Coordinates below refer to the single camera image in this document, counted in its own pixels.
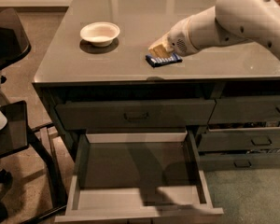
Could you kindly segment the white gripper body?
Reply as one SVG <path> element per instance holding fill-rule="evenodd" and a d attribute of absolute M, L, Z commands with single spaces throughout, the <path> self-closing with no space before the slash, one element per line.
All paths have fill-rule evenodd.
<path fill-rule="evenodd" d="M 179 21 L 170 29 L 168 41 L 179 56 L 186 57 L 199 52 L 190 39 L 190 18 Z"/>

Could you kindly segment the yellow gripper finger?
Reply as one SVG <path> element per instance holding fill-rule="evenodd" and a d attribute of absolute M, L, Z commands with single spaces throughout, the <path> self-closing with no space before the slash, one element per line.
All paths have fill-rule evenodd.
<path fill-rule="evenodd" d="M 157 41 L 153 42 L 152 45 L 148 48 L 148 51 L 153 57 L 169 58 L 174 49 L 170 46 L 168 37 L 164 35 Z"/>

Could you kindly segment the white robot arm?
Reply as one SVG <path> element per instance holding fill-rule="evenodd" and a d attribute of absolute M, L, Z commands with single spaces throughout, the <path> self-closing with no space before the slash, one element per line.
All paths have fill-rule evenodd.
<path fill-rule="evenodd" d="M 280 6 L 274 0 L 216 0 L 176 23 L 149 52 L 160 58 L 190 56 L 203 49 L 254 41 L 280 61 Z"/>

